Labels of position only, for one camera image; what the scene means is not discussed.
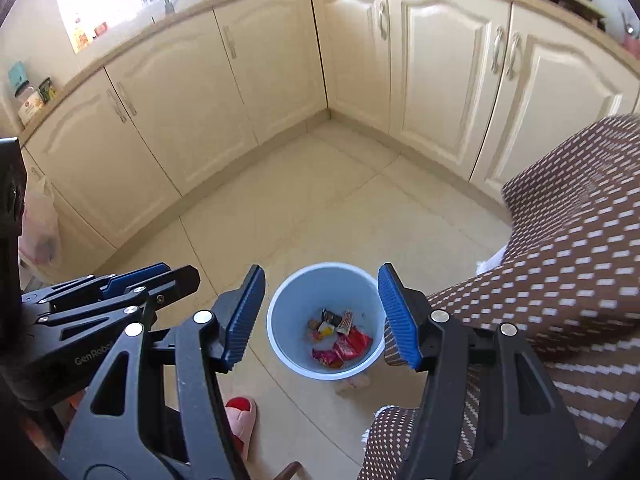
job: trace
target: red slipper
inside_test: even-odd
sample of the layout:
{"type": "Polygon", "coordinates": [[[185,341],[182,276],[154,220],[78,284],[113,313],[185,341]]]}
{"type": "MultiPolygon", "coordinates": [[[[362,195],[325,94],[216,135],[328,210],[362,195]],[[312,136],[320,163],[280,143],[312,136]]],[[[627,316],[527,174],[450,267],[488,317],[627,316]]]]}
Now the red slipper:
{"type": "Polygon", "coordinates": [[[255,401],[251,397],[234,397],[226,402],[225,411],[236,449],[246,460],[255,425],[255,401]]]}

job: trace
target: beige floor tile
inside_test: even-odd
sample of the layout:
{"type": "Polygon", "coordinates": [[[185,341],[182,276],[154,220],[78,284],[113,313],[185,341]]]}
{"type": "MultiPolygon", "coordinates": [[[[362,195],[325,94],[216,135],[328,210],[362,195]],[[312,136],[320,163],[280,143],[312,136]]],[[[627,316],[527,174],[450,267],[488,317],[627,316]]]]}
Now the beige floor tile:
{"type": "Polygon", "coordinates": [[[272,253],[301,220],[374,172],[313,136],[290,142],[182,215],[214,288],[272,253]]]}
{"type": "Polygon", "coordinates": [[[425,377],[378,362],[372,367],[370,388],[339,396],[331,384],[295,374],[278,360],[266,335],[266,315],[275,290],[306,265],[338,260],[373,276],[381,264],[392,262],[405,285],[429,294],[473,275],[476,260],[487,252],[386,178],[376,176],[346,200],[304,222],[266,260],[268,290],[250,347],[302,412],[361,463],[360,436],[373,413],[387,404],[418,406],[425,377]]]}
{"type": "MultiPolygon", "coordinates": [[[[417,406],[426,378],[380,359],[369,369],[369,388],[337,394],[331,383],[290,371],[266,335],[270,299],[287,276],[329,260],[376,276],[391,262],[406,286],[431,294],[473,275],[476,261],[509,235],[499,219],[437,177],[360,134],[322,126],[219,188],[182,216],[184,230],[179,221],[172,224],[118,269],[199,258],[222,293],[241,283],[251,263],[264,267],[267,292],[245,358],[218,377],[223,399],[257,401],[248,463],[255,480],[273,478],[293,460],[306,468],[301,478],[355,479],[364,457],[361,436],[374,412],[387,404],[417,406]]],[[[215,291],[208,291],[201,301],[160,311],[159,324],[210,308],[215,291]]],[[[173,367],[166,367],[165,392],[167,404],[177,407],[173,367]]]]}
{"type": "Polygon", "coordinates": [[[437,176],[400,156],[383,174],[423,206],[454,225],[492,253],[511,235],[511,228],[498,217],[437,176]]]}
{"type": "Polygon", "coordinates": [[[200,267],[179,218],[149,240],[129,260],[110,270],[121,274],[158,262],[164,262],[172,269],[184,265],[196,267],[200,272],[200,286],[196,293],[159,310],[158,321],[154,328],[167,328],[178,324],[203,304],[216,297],[207,275],[200,267]]]}
{"type": "Polygon", "coordinates": [[[376,140],[335,120],[321,124],[311,133],[377,172],[384,170],[399,156],[399,153],[393,152],[376,140]]]}
{"type": "MultiPolygon", "coordinates": [[[[173,381],[175,389],[173,371],[169,371],[167,375],[167,381],[173,381]]],[[[305,468],[300,478],[357,478],[359,465],[300,412],[251,349],[246,350],[244,359],[231,373],[218,374],[216,377],[224,400],[233,396],[251,396],[255,399],[258,417],[247,463],[252,479],[271,480],[295,460],[305,468]]]]}

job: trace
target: bottle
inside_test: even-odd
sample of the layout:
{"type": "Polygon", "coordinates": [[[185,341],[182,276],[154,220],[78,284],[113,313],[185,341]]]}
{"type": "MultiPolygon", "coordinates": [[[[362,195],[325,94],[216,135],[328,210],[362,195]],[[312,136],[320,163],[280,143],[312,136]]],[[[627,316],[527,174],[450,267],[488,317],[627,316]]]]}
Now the bottle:
{"type": "Polygon", "coordinates": [[[84,49],[89,44],[89,39],[86,36],[84,28],[80,23],[80,16],[76,14],[76,26],[74,28],[74,41],[76,42],[76,48],[78,52],[84,49]]]}
{"type": "Polygon", "coordinates": [[[18,117],[23,126],[26,126],[36,112],[44,106],[40,92],[29,83],[28,79],[15,91],[15,100],[18,103],[18,117]]]}

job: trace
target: kitchen cabinet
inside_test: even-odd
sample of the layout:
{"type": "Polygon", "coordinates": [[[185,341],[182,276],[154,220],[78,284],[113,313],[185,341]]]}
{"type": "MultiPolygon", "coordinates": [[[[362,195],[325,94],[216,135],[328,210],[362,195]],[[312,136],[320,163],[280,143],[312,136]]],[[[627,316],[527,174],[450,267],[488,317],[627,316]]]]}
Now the kitchen cabinet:
{"type": "Polygon", "coordinates": [[[629,113],[638,78],[590,40],[513,5],[505,69],[471,182],[501,201],[509,179],[585,126],[629,113]]]}
{"type": "Polygon", "coordinates": [[[311,0],[239,0],[214,12],[260,144],[326,108],[311,0]]]}
{"type": "Polygon", "coordinates": [[[213,12],[159,32],[106,70],[181,194],[257,145],[213,12]]]}
{"type": "Polygon", "coordinates": [[[494,106],[510,4],[389,0],[390,133],[468,180],[494,106]]]}
{"type": "Polygon", "coordinates": [[[26,147],[68,204],[116,248],[179,198],[104,70],[62,101],[26,147]]]}
{"type": "MultiPolygon", "coordinates": [[[[44,174],[26,148],[22,149],[22,160],[27,170],[27,190],[30,190],[44,174]]],[[[116,251],[115,247],[85,222],[55,187],[50,185],[48,189],[58,213],[60,261],[57,267],[34,266],[34,272],[45,283],[65,282],[94,272],[116,251]]]]}
{"type": "Polygon", "coordinates": [[[386,0],[313,0],[329,108],[389,131],[386,0]]]}

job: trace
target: red object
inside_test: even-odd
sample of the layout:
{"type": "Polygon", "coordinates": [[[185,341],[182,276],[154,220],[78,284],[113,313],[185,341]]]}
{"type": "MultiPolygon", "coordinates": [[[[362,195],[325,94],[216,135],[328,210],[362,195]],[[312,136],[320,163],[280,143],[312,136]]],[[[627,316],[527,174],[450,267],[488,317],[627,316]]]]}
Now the red object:
{"type": "Polygon", "coordinates": [[[347,343],[345,338],[339,338],[338,341],[334,343],[334,350],[343,361],[350,361],[360,356],[360,354],[347,343]]]}
{"type": "Polygon", "coordinates": [[[351,330],[349,330],[348,336],[340,336],[340,339],[343,339],[349,344],[351,348],[353,348],[358,355],[362,355],[369,345],[372,343],[373,339],[370,338],[367,334],[361,332],[356,327],[352,326],[351,330]]]}
{"type": "Polygon", "coordinates": [[[333,350],[316,350],[311,351],[311,357],[329,368],[340,368],[344,363],[333,350]]]}
{"type": "Polygon", "coordinates": [[[251,403],[249,399],[245,399],[244,397],[234,397],[233,399],[229,399],[225,406],[229,408],[235,408],[236,410],[240,410],[241,412],[250,412],[251,411],[251,403]]]}
{"type": "MultiPolygon", "coordinates": [[[[251,403],[244,397],[234,397],[233,399],[229,399],[226,402],[225,407],[235,408],[236,410],[240,410],[241,412],[251,411],[251,403]]],[[[242,454],[242,450],[244,449],[244,442],[234,434],[232,434],[231,436],[233,437],[234,444],[236,444],[238,453],[242,454]]]]}

